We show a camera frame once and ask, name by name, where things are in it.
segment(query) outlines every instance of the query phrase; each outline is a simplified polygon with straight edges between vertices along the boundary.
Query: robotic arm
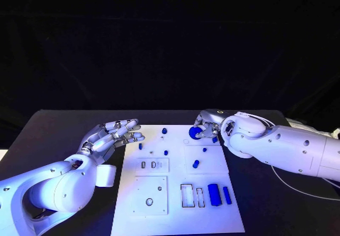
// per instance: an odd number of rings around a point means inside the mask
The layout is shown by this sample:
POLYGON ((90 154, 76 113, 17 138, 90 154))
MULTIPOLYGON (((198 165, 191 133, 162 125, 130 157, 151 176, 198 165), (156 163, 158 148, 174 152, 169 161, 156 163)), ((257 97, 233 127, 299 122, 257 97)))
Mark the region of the robotic arm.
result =
POLYGON ((0 181, 0 235, 40 236, 87 204, 93 188, 110 187, 115 166, 102 165, 115 148, 143 140, 138 120, 96 125, 80 142, 76 154, 0 181), (43 212, 34 216, 27 202, 43 212))
POLYGON ((200 112, 188 134, 213 138, 220 132, 224 146, 240 158, 251 156, 289 172, 340 181, 340 140, 302 129, 273 125, 266 119, 217 109, 200 112))

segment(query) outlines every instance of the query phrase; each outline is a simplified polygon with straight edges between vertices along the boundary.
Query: black backdrop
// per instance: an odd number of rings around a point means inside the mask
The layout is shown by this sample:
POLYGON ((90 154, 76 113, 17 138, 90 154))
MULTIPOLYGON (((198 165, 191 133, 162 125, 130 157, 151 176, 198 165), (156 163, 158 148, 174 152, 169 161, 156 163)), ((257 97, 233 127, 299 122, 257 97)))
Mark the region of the black backdrop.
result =
POLYGON ((275 109, 338 126, 334 2, 0 3, 0 148, 38 109, 275 109))

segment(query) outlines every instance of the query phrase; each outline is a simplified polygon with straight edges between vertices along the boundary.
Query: table surface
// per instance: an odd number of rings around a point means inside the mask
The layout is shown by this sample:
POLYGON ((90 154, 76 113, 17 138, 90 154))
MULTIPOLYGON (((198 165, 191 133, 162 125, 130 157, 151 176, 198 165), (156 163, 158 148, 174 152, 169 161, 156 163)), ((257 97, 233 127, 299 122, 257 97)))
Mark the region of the table surface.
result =
MULTIPOLYGON (((5 179, 74 154, 83 135, 96 124, 138 118, 139 124, 192 124, 200 111, 48 111, 31 116, 0 162, 5 179)), ((279 111, 243 111, 288 125, 279 111)), ((109 236, 125 147, 106 164, 116 166, 115 185, 94 188, 84 208, 45 232, 45 236, 109 236)), ((288 188, 270 166, 236 157, 223 147, 244 233, 227 235, 340 235, 340 202, 316 199, 288 188)), ((299 190, 338 198, 338 190, 319 178, 276 171, 299 190)))

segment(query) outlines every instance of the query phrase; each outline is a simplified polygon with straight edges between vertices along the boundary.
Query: circular hole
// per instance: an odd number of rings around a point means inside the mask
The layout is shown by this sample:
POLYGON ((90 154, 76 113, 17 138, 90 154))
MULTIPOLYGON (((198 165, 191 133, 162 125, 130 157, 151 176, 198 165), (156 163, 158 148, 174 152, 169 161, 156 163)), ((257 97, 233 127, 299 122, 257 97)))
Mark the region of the circular hole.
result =
POLYGON ((149 206, 152 203, 154 203, 152 199, 148 198, 148 199, 146 199, 146 206, 149 206))

